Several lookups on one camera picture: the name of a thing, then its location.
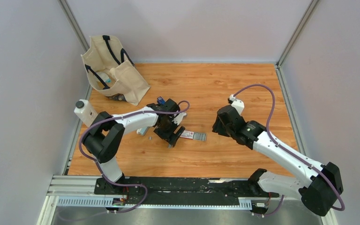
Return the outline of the red white staple box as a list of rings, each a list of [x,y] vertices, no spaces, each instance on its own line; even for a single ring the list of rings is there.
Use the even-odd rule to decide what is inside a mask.
[[[184,130],[180,135],[180,138],[190,139],[190,140],[198,140],[198,141],[206,141],[207,134],[201,132],[193,132]]]

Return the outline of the light blue white stapler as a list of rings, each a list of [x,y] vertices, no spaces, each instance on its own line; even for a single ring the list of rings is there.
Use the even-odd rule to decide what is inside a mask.
[[[137,129],[136,133],[138,135],[145,136],[146,133],[148,132],[149,128],[150,127],[143,127],[143,128]]]

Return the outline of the blue black stapler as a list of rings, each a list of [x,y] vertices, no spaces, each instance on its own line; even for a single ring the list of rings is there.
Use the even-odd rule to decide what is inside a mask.
[[[165,103],[166,103],[166,101],[162,97],[157,98],[157,105],[158,106],[163,106],[163,105],[165,105]]]

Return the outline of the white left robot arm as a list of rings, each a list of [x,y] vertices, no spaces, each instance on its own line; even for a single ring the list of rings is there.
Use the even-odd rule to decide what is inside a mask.
[[[180,125],[186,116],[187,108],[168,99],[162,103],[151,103],[145,107],[124,113],[109,114],[101,112],[79,139],[79,150],[97,166],[102,177],[107,181],[106,188],[112,194],[120,194],[125,182],[122,170],[117,162],[117,152],[123,136],[139,129],[153,127],[162,140],[175,146],[182,132]]]

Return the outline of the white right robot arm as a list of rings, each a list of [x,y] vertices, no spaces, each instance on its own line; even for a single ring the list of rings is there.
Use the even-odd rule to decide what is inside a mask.
[[[226,105],[217,112],[213,132],[234,139],[238,144],[255,150],[285,168],[292,177],[257,169],[248,189],[254,196],[265,192],[292,197],[312,213],[324,217],[334,208],[344,190],[340,169],[332,162],[326,165],[312,160],[276,138],[257,121],[245,121],[239,111]]]

